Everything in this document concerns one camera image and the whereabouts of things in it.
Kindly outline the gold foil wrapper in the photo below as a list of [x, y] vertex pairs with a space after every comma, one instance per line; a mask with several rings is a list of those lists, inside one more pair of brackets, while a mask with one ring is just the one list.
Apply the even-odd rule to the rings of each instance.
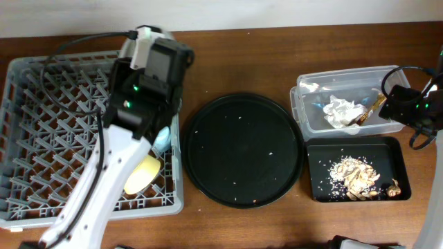
[[350, 124], [361, 126], [385, 101], [386, 96], [379, 92], [374, 104], [366, 112], [355, 118]]

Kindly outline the blue plastic cup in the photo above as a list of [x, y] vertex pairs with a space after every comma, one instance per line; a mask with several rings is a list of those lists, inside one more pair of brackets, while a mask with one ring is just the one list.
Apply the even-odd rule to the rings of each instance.
[[171, 131], [169, 127], [164, 127], [159, 131], [152, 150], [155, 154], [162, 154], [166, 152], [171, 147]]

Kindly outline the yellow plastic bowl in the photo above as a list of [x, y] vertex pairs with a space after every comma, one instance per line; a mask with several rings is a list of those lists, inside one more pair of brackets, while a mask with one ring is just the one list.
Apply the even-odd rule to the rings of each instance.
[[146, 156], [131, 173], [124, 186], [126, 194], [136, 194], [147, 187], [160, 172], [161, 163], [152, 156]]

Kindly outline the food scraps pile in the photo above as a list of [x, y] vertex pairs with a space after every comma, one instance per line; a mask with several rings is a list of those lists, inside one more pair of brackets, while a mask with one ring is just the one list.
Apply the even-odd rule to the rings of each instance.
[[351, 156], [342, 157], [328, 169], [331, 195], [334, 198], [349, 198], [351, 201], [366, 201], [379, 195], [375, 183], [380, 174], [366, 161]]

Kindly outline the light grey plate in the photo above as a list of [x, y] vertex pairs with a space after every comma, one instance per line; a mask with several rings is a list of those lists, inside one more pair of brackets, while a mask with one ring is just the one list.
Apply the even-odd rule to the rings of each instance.
[[[170, 31], [168, 31], [164, 28], [161, 28], [158, 26], [142, 25], [142, 26], [138, 26], [136, 29], [138, 30], [139, 28], [150, 28], [153, 33], [153, 36], [155, 36], [155, 37], [161, 37], [161, 38], [175, 40], [174, 35]], [[127, 38], [120, 48], [120, 52], [118, 54], [118, 57], [119, 58], [132, 57], [132, 55], [134, 53], [135, 45], [136, 45], [136, 42], [134, 40]]]

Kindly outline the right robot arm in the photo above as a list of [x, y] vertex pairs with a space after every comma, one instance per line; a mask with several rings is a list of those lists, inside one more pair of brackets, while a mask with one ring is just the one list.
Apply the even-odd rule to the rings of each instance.
[[379, 117], [394, 120], [412, 128], [415, 132], [409, 140], [409, 146], [420, 150], [432, 142], [436, 149], [436, 168], [431, 195], [424, 225], [414, 243], [414, 248], [442, 247], [442, 53], [439, 53], [434, 69], [416, 66], [415, 69], [431, 77], [421, 91], [394, 86], [387, 92], [385, 84], [388, 78], [414, 66], [398, 66], [389, 71], [381, 81], [381, 91], [386, 102]]

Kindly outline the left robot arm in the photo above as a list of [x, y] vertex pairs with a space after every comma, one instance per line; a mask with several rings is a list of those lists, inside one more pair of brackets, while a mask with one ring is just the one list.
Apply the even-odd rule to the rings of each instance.
[[111, 68], [106, 110], [96, 109], [98, 140], [65, 207], [39, 241], [20, 248], [99, 248], [105, 228], [134, 169], [160, 130], [180, 111], [183, 79], [195, 53], [168, 38], [155, 39], [140, 66], [118, 58]]

